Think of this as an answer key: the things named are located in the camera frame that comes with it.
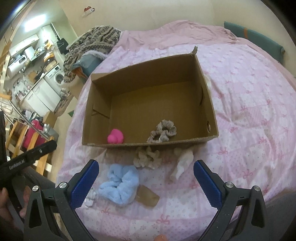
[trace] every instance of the open cardboard box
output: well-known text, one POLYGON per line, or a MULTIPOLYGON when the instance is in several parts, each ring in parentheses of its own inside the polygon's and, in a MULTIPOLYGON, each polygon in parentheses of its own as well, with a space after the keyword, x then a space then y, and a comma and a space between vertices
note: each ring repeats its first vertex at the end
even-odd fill
POLYGON ((82 144, 184 146, 217 137, 215 112, 196 51, 92 74, 82 144), (147 143, 163 119, 174 122, 177 134, 168 142, 147 143), (107 143, 113 128, 123 132, 123 144, 107 143))

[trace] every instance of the blue gripper pad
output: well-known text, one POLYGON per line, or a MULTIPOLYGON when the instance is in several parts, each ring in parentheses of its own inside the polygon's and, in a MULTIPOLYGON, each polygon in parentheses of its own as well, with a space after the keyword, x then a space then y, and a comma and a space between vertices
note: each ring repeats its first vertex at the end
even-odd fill
POLYGON ((223 197, 222 197, 223 195, 221 190, 218 188, 218 186, 215 184, 215 182, 211 178, 211 176, 217 175, 217 174, 211 172, 211 170, 207 167, 207 165, 202 160, 198 160, 194 163, 193 173, 196 180, 200 184, 203 192, 205 193, 207 199, 209 200, 211 206, 217 209, 220 209, 223 204, 223 197))
POLYGON ((74 210, 81 207, 89 190, 99 174, 99 164, 90 160, 81 172, 76 173, 69 181, 68 196, 70 206, 74 210))

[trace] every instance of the fluffy blue scrunchie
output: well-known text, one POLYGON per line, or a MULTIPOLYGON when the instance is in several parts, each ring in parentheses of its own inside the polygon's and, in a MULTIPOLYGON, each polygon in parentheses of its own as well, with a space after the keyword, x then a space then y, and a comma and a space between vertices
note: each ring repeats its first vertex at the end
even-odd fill
POLYGON ((109 182, 102 183, 98 193, 118 205, 131 203, 139 186, 139 172, 135 166, 112 164, 108 172, 109 182))

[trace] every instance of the washing machine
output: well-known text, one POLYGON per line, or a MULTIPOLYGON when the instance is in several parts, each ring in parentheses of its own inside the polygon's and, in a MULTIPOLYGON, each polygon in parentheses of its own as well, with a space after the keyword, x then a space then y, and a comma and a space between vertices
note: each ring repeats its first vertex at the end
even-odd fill
POLYGON ((59 95, 61 92, 61 83, 64 80, 64 72, 60 65, 55 66, 45 76, 45 81, 53 88, 53 90, 59 95))

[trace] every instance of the kitchen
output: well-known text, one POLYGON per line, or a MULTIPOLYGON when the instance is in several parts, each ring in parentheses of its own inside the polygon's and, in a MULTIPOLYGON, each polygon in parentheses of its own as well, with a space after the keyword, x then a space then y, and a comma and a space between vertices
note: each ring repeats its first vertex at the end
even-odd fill
POLYGON ((62 88, 66 47, 76 38, 57 1, 36 3, 12 41, 4 81, 4 92, 21 111, 43 117, 61 107, 70 95, 62 88))

